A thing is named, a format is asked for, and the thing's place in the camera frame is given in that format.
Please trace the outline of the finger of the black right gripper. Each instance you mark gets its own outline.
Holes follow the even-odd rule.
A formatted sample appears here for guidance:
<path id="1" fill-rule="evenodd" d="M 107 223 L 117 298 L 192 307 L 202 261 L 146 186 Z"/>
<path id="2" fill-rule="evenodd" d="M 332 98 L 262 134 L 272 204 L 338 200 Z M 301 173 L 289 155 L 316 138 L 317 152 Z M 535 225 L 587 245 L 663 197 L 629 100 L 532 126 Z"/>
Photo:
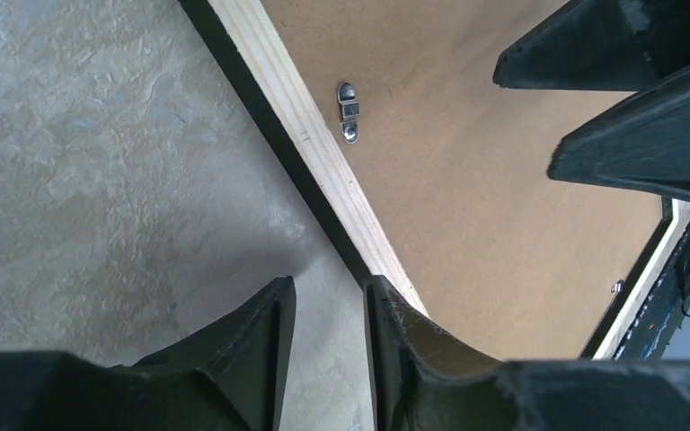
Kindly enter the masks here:
<path id="1" fill-rule="evenodd" d="M 565 136 L 547 175 L 690 202 L 690 66 Z"/>
<path id="2" fill-rule="evenodd" d="M 638 92 L 690 66 L 690 0 L 569 1 L 502 51 L 492 81 Z"/>

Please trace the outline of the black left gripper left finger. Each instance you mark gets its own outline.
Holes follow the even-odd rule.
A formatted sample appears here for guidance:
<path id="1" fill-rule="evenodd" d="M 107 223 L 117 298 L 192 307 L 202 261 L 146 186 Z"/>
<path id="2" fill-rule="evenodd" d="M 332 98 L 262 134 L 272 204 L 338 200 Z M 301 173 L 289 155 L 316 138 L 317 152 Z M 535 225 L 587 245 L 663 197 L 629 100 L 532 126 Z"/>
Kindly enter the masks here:
<path id="1" fill-rule="evenodd" d="M 0 430 L 276 430 L 295 326 L 291 277 L 133 365 L 0 352 Z"/>

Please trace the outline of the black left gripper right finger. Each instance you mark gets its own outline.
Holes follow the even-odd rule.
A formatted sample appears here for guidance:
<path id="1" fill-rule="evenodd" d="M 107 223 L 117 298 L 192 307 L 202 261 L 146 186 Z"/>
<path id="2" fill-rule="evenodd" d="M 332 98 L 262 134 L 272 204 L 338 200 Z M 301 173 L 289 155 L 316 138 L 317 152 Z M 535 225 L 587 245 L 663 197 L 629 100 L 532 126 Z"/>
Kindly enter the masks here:
<path id="1" fill-rule="evenodd" d="M 500 361 L 364 285 L 378 430 L 690 430 L 690 361 Z"/>

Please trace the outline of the brown frame backing board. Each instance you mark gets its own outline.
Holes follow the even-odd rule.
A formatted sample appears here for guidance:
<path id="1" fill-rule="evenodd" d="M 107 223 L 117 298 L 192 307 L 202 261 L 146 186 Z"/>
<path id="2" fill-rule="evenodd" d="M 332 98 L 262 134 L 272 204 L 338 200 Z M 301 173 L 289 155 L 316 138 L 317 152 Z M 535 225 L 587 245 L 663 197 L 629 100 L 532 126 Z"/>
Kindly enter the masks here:
<path id="1" fill-rule="evenodd" d="M 617 92 L 502 89 L 502 50 L 556 1 L 267 1 L 429 315 L 499 359 L 574 358 L 661 218 L 659 197 L 553 181 L 560 139 Z"/>

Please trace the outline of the black wooden picture frame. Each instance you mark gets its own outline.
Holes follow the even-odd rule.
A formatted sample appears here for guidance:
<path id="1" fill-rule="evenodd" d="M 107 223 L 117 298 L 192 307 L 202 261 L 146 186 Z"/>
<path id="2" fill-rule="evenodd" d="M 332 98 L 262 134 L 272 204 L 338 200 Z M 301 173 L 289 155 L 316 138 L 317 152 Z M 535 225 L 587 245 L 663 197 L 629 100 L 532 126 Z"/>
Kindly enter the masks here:
<path id="1" fill-rule="evenodd" d="M 387 277 L 411 305 L 437 323 L 341 150 L 342 144 L 354 144 L 342 134 L 333 135 L 265 2 L 185 1 L 181 6 L 354 277 Z M 690 204 L 660 200 L 657 228 L 628 275 L 613 284 L 609 305 L 576 357 L 612 357 L 683 238 Z"/>

